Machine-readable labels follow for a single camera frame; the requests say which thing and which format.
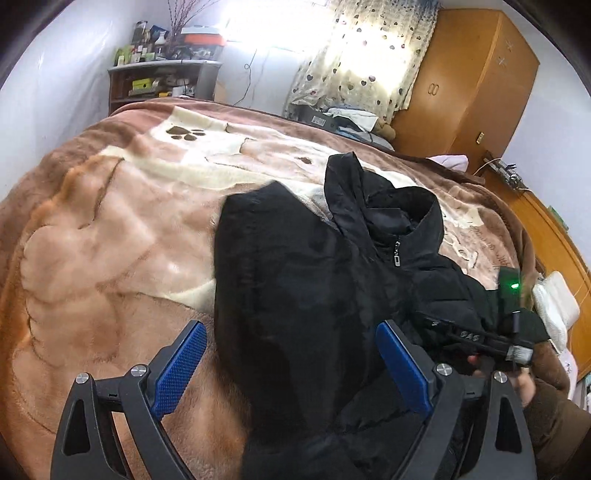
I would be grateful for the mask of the person brown sleeve forearm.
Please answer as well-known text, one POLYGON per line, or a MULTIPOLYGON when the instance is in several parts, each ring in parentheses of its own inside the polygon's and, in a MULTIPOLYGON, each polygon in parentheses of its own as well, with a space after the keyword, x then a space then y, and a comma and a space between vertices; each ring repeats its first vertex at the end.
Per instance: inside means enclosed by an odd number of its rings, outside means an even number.
POLYGON ((590 478, 590 414, 542 380, 525 407, 538 479, 590 478))

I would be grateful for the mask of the person right hand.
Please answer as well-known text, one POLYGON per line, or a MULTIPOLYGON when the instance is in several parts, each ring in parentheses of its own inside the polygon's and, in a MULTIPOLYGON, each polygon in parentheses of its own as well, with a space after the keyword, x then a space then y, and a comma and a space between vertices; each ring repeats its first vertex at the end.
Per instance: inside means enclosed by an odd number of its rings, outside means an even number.
MULTIPOLYGON (((471 355, 468 357, 468 363, 474 368, 473 375, 479 378, 491 377, 496 371, 494 360, 486 356, 471 355)), ((536 384, 530 370, 520 368, 505 372, 505 375, 520 398, 522 407, 528 407, 536 394, 536 384)))

